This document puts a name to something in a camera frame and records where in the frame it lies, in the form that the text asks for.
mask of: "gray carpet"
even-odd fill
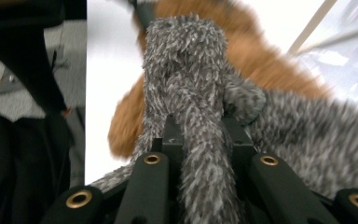
[[[86,21],[66,21],[45,31],[47,49],[63,47],[62,58],[56,62],[54,76],[68,106],[86,104]],[[0,79],[6,68],[0,63]],[[27,90],[0,93],[0,114],[15,120],[21,117],[44,117],[42,109]]]

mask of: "brown fur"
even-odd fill
[[[155,9],[159,18],[196,13],[203,19],[213,19],[225,31],[228,60],[258,86],[294,91],[309,98],[328,96],[326,87],[319,86],[307,74],[298,72],[295,66],[264,42],[249,9],[216,0],[159,0]],[[145,50],[145,32],[140,32],[138,41]],[[143,85],[141,76],[117,105],[108,134],[111,151],[116,157],[130,157],[135,141],[142,133],[145,109]]]

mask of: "gray plush toy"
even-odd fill
[[[145,52],[144,132],[129,165],[92,183],[106,192],[131,176],[133,164],[163,137],[174,114],[184,138],[180,201],[185,223],[239,223],[230,139],[221,124],[231,113],[260,152],[283,158],[308,187],[333,197],[358,188],[358,110],[291,93],[263,91],[226,59],[226,40],[197,16],[158,19]]]

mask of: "gray fur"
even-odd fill
[[[180,201],[185,223],[238,223],[240,206],[220,123],[232,114],[260,152],[287,161],[308,187],[333,197],[358,188],[358,110],[292,93],[262,91],[226,59],[223,32],[196,16],[160,19],[148,28],[144,132],[128,166],[91,185],[103,192],[131,176],[136,159],[162,137],[174,114],[186,140]]]

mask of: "stuffed animal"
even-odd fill
[[[163,137],[173,114],[184,137],[179,201],[185,223],[241,223],[223,113],[238,120],[256,150],[284,159],[311,189],[333,198],[358,188],[358,108],[291,92],[262,90],[226,58],[223,32],[197,16],[150,25],[145,115],[130,164],[91,185],[107,192],[128,180],[136,160]]]
[[[228,0],[158,0],[154,7],[157,18],[190,15],[212,19],[228,40],[227,58],[241,72],[242,77],[252,80],[267,90],[293,91],[307,98],[327,97],[328,89],[316,82],[306,72],[278,53],[263,39],[253,12]],[[145,50],[146,31],[140,29],[139,43]],[[109,146],[114,156],[128,158],[135,141],[142,133],[145,111],[143,92],[144,76],[116,108],[108,134]]]

